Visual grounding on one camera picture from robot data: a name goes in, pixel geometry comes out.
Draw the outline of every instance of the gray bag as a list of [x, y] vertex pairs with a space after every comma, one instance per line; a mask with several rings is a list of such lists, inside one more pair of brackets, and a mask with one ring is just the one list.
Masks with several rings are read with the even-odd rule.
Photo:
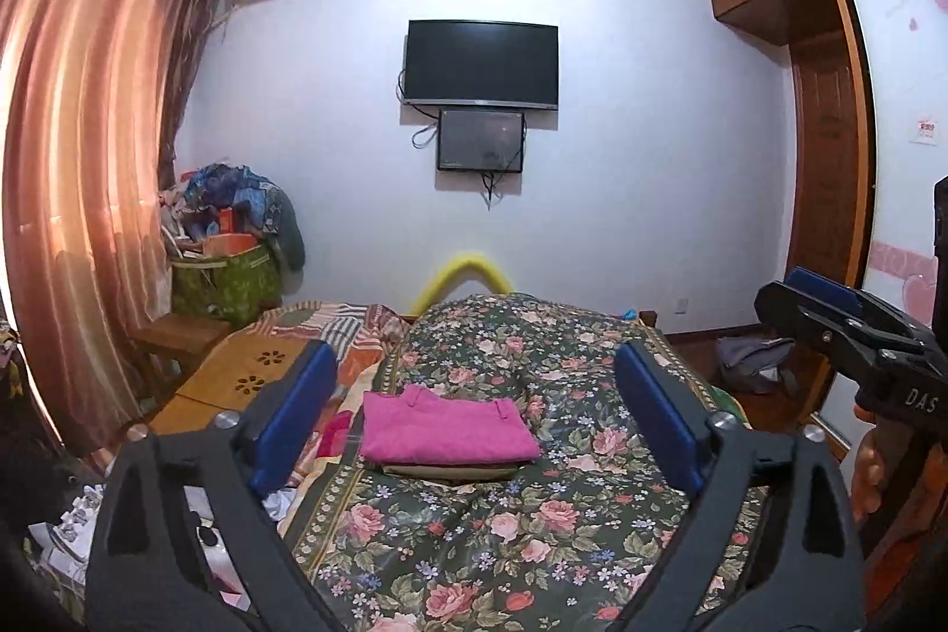
[[793, 338], [719, 338], [718, 360], [728, 391], [770, 394], [782, 380], [790, 397], [796, 394], [796, 379], [781, 367], [793, 348]]

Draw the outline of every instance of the blue gripper pad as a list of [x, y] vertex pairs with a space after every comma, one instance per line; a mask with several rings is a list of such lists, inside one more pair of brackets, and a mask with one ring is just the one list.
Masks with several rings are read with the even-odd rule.
[[261, 499], [286, 485], [293, 465], [335, 391], [335, 351], [310, 341], [280, 381], [264, 389], [244, 413], [242, 444], [248, 485]]
[[639, 341], [615, 355], [615, 386], [670, 487], [694, 499], [712, 460], [707, 411]]
[[838, 284], [832, 279], [814, 274], [812, 271], [799, 267], [790, 272], [786, 284], [801, 293], [807, 293], [828, 306], [833, 306], [851, 317], [863, 317], [863, 304], [852, 288]]

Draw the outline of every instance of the wooden door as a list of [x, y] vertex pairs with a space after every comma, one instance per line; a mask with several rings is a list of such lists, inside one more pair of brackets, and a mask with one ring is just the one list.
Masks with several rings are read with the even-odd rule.
[[843, 32], [790, 47], [798, 121], [796, 198], [788, 272], [802, 266], [837, 282], [851, 277], [861, 160], [855, 90]]

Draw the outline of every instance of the baseboard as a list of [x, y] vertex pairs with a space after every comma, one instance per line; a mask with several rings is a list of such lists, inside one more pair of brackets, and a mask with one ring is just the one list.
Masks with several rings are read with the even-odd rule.
[[716, 338], [731, 338], [738, 335], [757, 335], [766, 332], [767, 327], [760, 323], [756, 325], [740, 325], [735, 328], [696, 329], [692, 332], [667, 332], [665, 338], [668, 343], [684, 344], [698, 341], [712, 341]]

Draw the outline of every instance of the wooden stool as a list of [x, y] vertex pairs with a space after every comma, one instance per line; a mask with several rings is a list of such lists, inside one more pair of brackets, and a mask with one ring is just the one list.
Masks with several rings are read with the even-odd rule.
[[[132, 333], [132, 340], [145, 354], [178, 362], [181, 367], [180, 381], [183, 383], [201, 366], [210, 350], [229, 334], [230, 325], [226, 322], [169, 313], [137, 329]], [[179, 384], [149, 386], [155, 400], [161, 403]]]

